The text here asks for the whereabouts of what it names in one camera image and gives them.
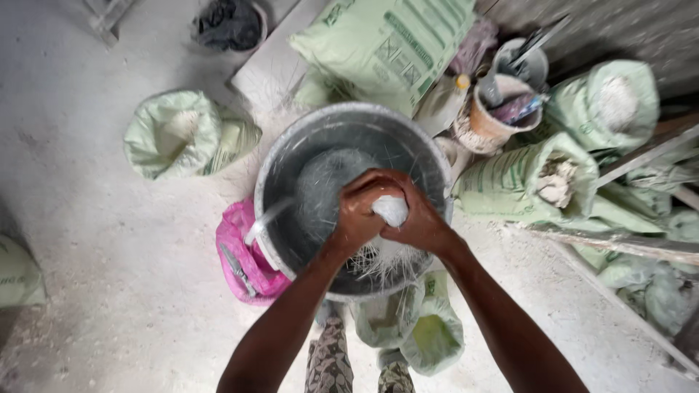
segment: hand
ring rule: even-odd
[[[403,197],[395,182],[376,176],[369,169],[344,186],[340,191],[340,213],[335,231],[329,240],[357,251],[364,243],[378,235],[386,222],[371,210],[371,204],[382,195]]]
[[[413,184],[410,176],[394,169],[381,169],[380,177],[390,178],[403,191],[408,204],[408,218],[399,228],[388,225],[381,230],[381,237],[409,244],[439,256],[459,237],[440,217],[427,196]]]

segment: dusty floor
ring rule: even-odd
[[[292,116],[257,113],[260,148],[210,178],[149,182],[122,152],[125,124],[151,94],[198,87],[232,100],[222,83],[242,59],[188,48],[187,23],[200,6],[144,0],[106,50],[70,7],[0,1],[0,228],[24,237],[50,294],[44,307],[0,314],[0,391],[213,392],[262,313],[230,293],[214,230],[226,206],[252,191],[259,158]],[[661,367],[663,353],[546,243],[454,222],[591,391],[699,392]],[[466,352],[434,378],[414,376],[417,391],[508,391],[451,289]],[[355,392],[373,392],[375,351],[352,327],[348,341]],[[283,392],[302,391],[305,355]]]

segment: plastic bottle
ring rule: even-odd
[[[459,114],[470,84],[470,79],[464,74],[442,77],[425,97],[424,103],[415,115],[415,122],[429,136],[435,136],[449,128]]]

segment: metal bucket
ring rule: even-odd
[[[296,182],[309,161],[329,150],[343,148],[371,155],[379,167],[409,173],[447,223],[451,221],[452,179],[444,153],[407,117],[383,106],[360,102],[316,110],[297,120],[276,140],[257,177],[255,216],[260,218],[275,203],[295,196]],[[292,280],[322,244],[321,239],[306,236],[295,214],[297,208],[286,209],[257,236],[267,260]],[[421,253],[412,261],[417,276],[425,272],[431,260],[430,255]],[[335,301],[363,301],[396,292],[407,283],[403,272],[393,272],[381,286],[369,277],[358,279],[357,274],[344,266],[326,297]]]

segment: patterned pants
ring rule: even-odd
[[[345,325],[338,317],[326,321],[320,338],[310,342],[305,393],[352,393],[354,374],[347,357]],[[381,370],[379,393],[415,393],[408,366],[394,362]]]

